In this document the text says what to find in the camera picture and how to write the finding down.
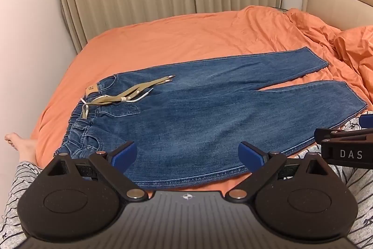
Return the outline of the bare foot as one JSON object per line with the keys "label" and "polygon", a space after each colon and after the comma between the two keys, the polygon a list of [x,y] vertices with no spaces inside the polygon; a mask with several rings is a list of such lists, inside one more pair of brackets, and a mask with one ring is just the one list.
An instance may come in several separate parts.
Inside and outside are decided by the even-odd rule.
{"label": "bare foot", "polygon": [[36,159],[36,140],[24,139],[16,133],[5,135],[4,140],[10,144],[19,154],[19,162],[30,162],[37,164]]}

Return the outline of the orange bed sheet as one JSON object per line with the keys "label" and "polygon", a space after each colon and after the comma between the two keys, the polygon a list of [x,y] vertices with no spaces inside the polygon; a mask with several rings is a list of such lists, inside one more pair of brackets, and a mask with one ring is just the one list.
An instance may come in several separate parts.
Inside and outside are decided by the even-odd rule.
{"label": "orange bed sheet", "polygon": [[[61,146],[86,88],[112,74],[197,59],[311,49],[286,13],[249,6],[114,28],[93,38],[70,64],[32,133],[38,165],[48,165]],[[327,67],[293,80],[293,85],[317,80],[335,79]]]}

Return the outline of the khaki belt on jeans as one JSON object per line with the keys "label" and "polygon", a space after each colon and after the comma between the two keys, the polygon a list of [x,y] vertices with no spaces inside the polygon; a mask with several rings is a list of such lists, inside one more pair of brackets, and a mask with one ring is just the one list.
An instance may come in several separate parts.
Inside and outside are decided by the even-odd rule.
{"label": "khaki belt on jeans", "polygon": [[158,78],[156,80],[148,81],[145,83],[139,83],[126,89],[124,92],[121,92],[120,94],[100,95],[90,102],[87,102],[81,99],[81,101],[83,102],[82,118],[87,119],[89,115],[90,106],[102,106],[102,105],[109,105],[109,104],[120,103],[120,102],[129,102],[129,103],[137,102],[141,100],[142,98],[146,97],[149,94],[149,92],[154,88],[154,86],[171,82],[173,78],[174,78],[174,75],[169,75],[169,76]]}

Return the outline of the blue denim jeans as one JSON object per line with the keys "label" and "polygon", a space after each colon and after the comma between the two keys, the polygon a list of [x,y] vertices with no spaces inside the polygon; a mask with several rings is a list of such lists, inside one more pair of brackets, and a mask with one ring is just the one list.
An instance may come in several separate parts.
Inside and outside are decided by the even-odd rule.
{"label": "blue denim jeans", "polygon": [[295,51],[230,56],[114,74],[84,100],[174,75],[141,100],[73,111],[59,151],[74,159],[112,152],[132,141],[137,158],[126,176],[145,189],[183,188],[246,172],[238,146],[294,154],[317,128],[343,124],[367,108],[343,81],[289,81],[328,67],[303,47]]}

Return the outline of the grey patterned pyjama leg left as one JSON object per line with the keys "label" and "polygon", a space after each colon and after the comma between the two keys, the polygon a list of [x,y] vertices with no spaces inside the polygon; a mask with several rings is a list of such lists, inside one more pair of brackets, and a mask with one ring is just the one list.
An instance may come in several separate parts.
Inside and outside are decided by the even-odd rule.
{"label": "grey patterned pyjama leg left", "polygon": [[23,161],[17,165],[14,180],[1,219],[1,249],[17,248],[25,239],[17,212],[21,196],[42,172],[37,165]]}

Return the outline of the orange duvet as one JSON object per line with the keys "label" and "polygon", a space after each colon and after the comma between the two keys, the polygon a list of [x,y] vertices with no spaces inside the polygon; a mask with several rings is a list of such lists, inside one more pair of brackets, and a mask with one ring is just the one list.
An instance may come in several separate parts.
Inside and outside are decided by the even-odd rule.
{"label": "orange duvet", "polygon": [[372,26],[342,31],[297,9],[286,15],[310,41],[310,48],[330,62],[332,77],[348,83],[372,111]]}

